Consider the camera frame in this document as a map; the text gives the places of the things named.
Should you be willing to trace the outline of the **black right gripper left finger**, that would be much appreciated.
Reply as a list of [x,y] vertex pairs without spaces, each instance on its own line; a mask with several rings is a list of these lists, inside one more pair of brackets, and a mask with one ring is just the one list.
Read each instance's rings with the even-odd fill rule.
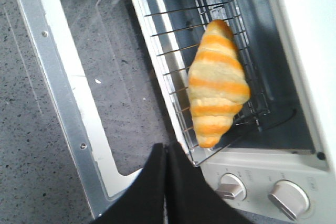
[[165,174],[166,150],[156,143],[131,186],[92,223],[163,223]]

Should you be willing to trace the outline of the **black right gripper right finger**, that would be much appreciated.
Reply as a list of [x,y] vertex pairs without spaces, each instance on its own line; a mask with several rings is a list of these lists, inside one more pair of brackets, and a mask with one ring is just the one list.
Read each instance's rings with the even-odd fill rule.
[[178,142],[171,143],[166,150],[168,223],[251,223],[210,188]]

